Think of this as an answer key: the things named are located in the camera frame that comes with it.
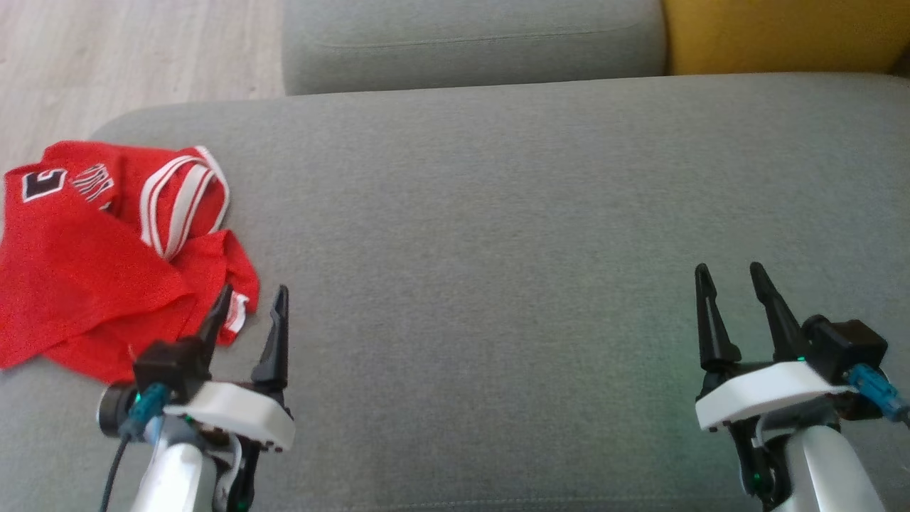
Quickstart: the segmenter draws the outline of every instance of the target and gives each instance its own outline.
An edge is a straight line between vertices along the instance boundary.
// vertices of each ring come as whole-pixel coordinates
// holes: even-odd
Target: blue cable connector
[[[117,429],[120,437],[130,441],[141,441],[148,422],[164,412],[170,402],[170,389],[164,384],[154,383],[146,388],[135,404],[129,408],[129,415]]]
[[[900,397],[897,389],[868,364],[857,364],[847,373],[847,382],[882,410],[893,422],[910,426],[910,404]]]

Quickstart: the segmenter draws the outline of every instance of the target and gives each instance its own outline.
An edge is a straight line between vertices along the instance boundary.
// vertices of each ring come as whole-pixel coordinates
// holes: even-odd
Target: wooden floor
[[[0,0],[0,169],[137,108],[284,96],[279,0]]]

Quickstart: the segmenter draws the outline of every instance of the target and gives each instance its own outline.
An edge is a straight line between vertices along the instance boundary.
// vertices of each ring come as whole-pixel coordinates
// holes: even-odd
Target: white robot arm
[[[101,510],[107,509],[116,466],[129,442],[155,448],[132,512],[246,512],[261,451],[294,443],[294,419],[284,406],[288,385],[288,289],[270,312],[272,329],[249,383],[214,382],[208,372],[217,330],[228,314],[222,290],[199,333],[156,342],[134,364],[135,384],[102,395],[98,424],[120,437]]]
[[[695,412],[702,430],[726,428],[736,444],[743,491],[765,512],[885,512],[841,420],[883,415],[910,426],[879,364],[887,342],[858,320],[822,316],[796,322],[764,267],[750,267],[774,344],[768,363],[740,363],[715,299],[707,266],[695,270],[703,388]]]

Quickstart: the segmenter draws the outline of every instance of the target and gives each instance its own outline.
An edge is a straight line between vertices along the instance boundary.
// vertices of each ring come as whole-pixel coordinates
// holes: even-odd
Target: gray fabric upholstery
[[[288,94],[660,75],[660,0],[287,0]]]
[[[97,137],[206,144],[227,225],[291,290],[293,450],[260,512],[751,510],[727,435],[698,430],[693,270],[770,357],[748,274],[795,314],[861,318],[910,392],[910,82],[658,77],[174,106]],[[220,350],[247,376],[264,314]],[[0,377],[0,496],[96,505],[101,387],[36,361]],[[847,425],[893,510],[910,435]],[[147,450],[131,448],[116,504]]]

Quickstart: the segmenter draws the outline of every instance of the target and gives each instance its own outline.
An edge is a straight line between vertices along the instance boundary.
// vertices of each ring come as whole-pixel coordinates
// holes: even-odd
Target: cushion seam
[[[451,37],[447,39],[424,39],[420,41],[401,41],[398,43],[365,43],[357,45],[345,45],[337,43],[326,43],[319,41],[317,38],[310,36],[309,32],[306,30],[301,30],[300,34],[302,38],[307,39],[309,42],[316,46],[323,46],[325,48],[333,49],[379,49],[379,48],[396,48],[403,46],[442,46],[442,45],[457,45],[457,44],[471,44],[471,43],[480,43],[485,41],[498,41],[498,40],[509,40],[509,39],[552,39],[555,37],[566,37],[566,36],[591,36],[598,34],[608,34],[610,32],[617,32],[621,30],[628,30],[630,28],[635,28],[638,25],[644,23],[645,20],[639,20],[631,25],[626,26],[616,26],[613,28],[603,29],[603,30],[572,30],[572,31],[563,31],[563,32],[540,32],[540,33],[531,33],[531,34],[506,34],[503,36],[481,36],[481,37]]]

